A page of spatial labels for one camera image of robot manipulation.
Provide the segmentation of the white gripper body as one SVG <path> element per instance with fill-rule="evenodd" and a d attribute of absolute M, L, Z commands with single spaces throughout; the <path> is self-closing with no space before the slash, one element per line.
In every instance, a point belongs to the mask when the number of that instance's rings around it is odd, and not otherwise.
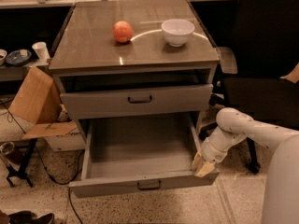
<path fill-rule="evenodd" d="M 206 161 L 220 163 L 227 156 L 229 145 L 224 142 L 205 140 L 202 144 L 202 156 Z"/>

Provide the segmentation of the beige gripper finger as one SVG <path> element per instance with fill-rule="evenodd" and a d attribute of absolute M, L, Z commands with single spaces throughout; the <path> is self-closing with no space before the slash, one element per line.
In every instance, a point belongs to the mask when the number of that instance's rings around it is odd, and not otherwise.
<path fill-rule="evenodd" d="M 211 162 L 201 161 L 195 168 L 195 175 L 204 177 L 215 169 L 215 164 Z"/>
<path fill-rule="evenodd" d="M 192 168 L 193 170 L 201 169 L 203 164 L 204 163 L 203 163 L 202 154 L 199 151 L 197 151 L 193 157 Z"/>

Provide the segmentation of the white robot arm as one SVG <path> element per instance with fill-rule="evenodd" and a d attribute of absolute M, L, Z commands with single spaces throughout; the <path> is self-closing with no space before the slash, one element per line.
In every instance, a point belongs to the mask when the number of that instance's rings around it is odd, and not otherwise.
<path fill-rule="evenodd" d="M 299 132 L 260 122 L 234 108 L 223 108 L 217 127 L 200 145 L 192 162 L 204 177 L 227 151 L 246 138 L 273 152 L 263 197 L 262 224 L 299 224 Z"/>

